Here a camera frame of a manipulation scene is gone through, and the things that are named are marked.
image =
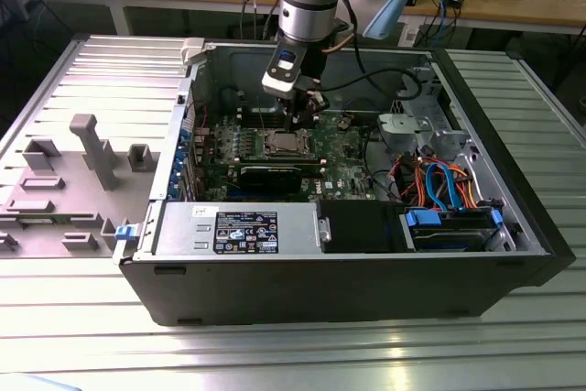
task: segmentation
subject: motherboard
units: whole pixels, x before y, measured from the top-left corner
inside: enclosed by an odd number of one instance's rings
[[[265,119],[247,123],[225,115],[209,130],[196,130],[197,200],[374,199],[362,158],[364,135],[358,126],[341,125],[342,114],[322,115],[313,127],[292,132]]]

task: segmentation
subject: warning label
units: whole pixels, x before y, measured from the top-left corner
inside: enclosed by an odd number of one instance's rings
[[[216,254],[278,254],[276,212],[218,212]]]

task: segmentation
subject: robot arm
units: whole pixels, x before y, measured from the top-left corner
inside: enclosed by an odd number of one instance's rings
[[[370,38],[385,38],[407,2],[350,1],[358,17],[358,31]],[[338,2],[281,0],[277,49],[263,77],[263,87],[281,99],[290,119],[288,126],[328,107],[325,98],[309,89],[325,69],[327,55],[323,50],[333,41],[337,10],[341,16],[347,15],[344,7],[338,8]]]

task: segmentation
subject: blue cable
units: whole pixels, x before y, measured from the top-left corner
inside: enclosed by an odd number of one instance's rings
[[[443,0],[438,0],[438,2],[439,2],[439,10],[441,13],[441,21],[439,22],[438,33],[436,34],[436,36],[432,40],[431,47],[434,47],[438,43],[440,35],[441,35],[441,29],[443,28],[443,24],[446,21],[446,6],[444,5]]]
[[[451,205],[456,208],[457,210],[459,210],[462,205],[461,205],[461,200],[458,197],[458,193],[456,192],[456,185],[454,184],[454,177],[451,175],[450,169],[448,167],[446,167],[446,165],[444,164],[440,164],[440,163],[433,163],[431,164],[427,171],[425,172],[425,188],[428,192],[429,197],[435,201],[439,208],[442,211],[447,211],[448,208],[446,207],[446,205],[443,204],[443,202],[438,199],[435,195],[435,192],[433,191],[433,182],[431,181],[432,175],[433,175],[433,170],[436,167],[440,167],[444,174],[446,175],[446,183],[448,185],[448,194],[450,195],[450,201],[451,201]]]

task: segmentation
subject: circuit board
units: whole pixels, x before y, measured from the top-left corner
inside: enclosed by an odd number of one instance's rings
[[[293,134],[245,127],[224,116],[211,130],[203,168],[206,201],[312,201],[317,199],[373,200],[360,155],[359,128],[341,130],[341,114],[325,114],[314,128]],[[300,188],[288,194],[257,194],[239,187],[248,167],[295,169]]]

